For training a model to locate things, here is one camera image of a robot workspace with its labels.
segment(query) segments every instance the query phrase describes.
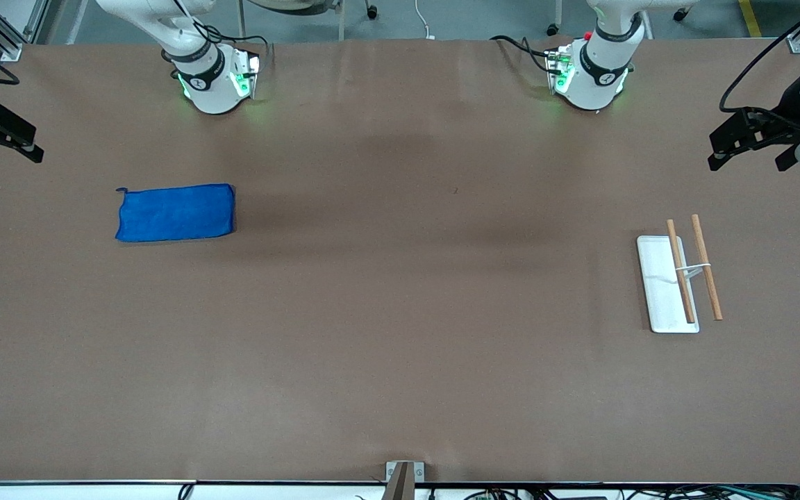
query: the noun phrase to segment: brown tabletop surface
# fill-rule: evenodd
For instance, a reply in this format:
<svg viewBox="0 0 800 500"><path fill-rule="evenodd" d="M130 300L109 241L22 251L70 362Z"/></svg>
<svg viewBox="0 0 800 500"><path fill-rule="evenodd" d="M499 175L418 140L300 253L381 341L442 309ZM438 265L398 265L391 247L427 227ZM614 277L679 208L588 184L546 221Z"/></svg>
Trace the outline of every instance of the brown tabletop surface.
<svg viewBox="0 0 800 500"><path fill-rule="evenodd" d="M28 47L0 101L0 478L800 481L800 167L709 172L762 40L645 42L599 114L496 42L276 48L206 116L159 47ZM800 73L775 51L731 104ZM119 187L238 230L114 240ZM725 320L651 333L635 249L699 213Z"/></svg>

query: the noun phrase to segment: wooden dowel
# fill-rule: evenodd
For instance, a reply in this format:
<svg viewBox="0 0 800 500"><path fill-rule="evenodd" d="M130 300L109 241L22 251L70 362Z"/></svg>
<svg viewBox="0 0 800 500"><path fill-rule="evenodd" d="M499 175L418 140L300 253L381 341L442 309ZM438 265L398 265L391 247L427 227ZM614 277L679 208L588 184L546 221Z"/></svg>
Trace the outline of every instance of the wooden dowel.
<svg viewBox="0 0 800 500"><path fill-rule="evenodd" d="M696 323L696 316L693 314L693 307L690 301L690 289L687 287L687 279L683 269L681 250L677 244L677 233L675 232L675 221L668 219L666 227L669 228L669 243L672 246L672 258L675 259L675 275L677 275L678 290L681 292L681 301L683 302L683 314L687 317L688 323Z"/></svg>
<svg viewBox="0 0 800 500"><path fill-rule="evenodd" d="M708 253L706 252L706 241L702 240L702 226L699 225L699 216L696 213L691 215L693 221L693 234L696 235L696 251L699 253L699 263L707 265ZM724 316L721 314L721 303L718 301L718 291L715 290L715 277L712 276L712 266L704 266L702 274L706 277L706 288L708 288L708 301L712 304L712 316L715 321L721 321Z"/></svg>

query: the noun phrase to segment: yellow stripe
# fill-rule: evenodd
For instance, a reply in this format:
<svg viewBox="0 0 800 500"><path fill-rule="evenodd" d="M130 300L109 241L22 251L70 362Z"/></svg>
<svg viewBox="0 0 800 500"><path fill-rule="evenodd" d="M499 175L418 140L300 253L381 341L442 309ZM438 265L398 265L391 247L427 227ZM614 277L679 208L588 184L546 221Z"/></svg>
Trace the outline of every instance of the yellow stripe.
<svg viewBox="0 0 800 500"><path fill-rule="evenodd" d="M742 18L746 20L746 28L749 29L749 37L761 37L761 28L758 28L758 19L755 18L755 10L752 10L750 0L740 0L740 10Z"/></svg>

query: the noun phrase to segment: folded blue fabric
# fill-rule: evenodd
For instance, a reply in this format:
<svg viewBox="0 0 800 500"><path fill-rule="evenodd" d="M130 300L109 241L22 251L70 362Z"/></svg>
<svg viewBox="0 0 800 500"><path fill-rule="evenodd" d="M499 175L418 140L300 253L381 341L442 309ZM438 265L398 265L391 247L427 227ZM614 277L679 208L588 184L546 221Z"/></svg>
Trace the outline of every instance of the folded blue fabric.
<svg viewBox="0 0 800 500"><path fill-rule="evenodd" d="M234 231L231 184L117 191L125 194L119 208L119 241L195 240Z"/></svg>

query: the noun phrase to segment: blue towel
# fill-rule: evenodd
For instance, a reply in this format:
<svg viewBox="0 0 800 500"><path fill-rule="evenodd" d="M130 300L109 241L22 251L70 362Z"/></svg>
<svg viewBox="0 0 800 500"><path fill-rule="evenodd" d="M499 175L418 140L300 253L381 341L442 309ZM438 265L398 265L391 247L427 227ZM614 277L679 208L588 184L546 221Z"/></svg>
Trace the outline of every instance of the blue towel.
<svg viewBox="0 0 800 500"><path fill-rule="evenodd" d="M231 184L129 191L119 208L117 240L127 242L215 238L234 231Z"/></svg>

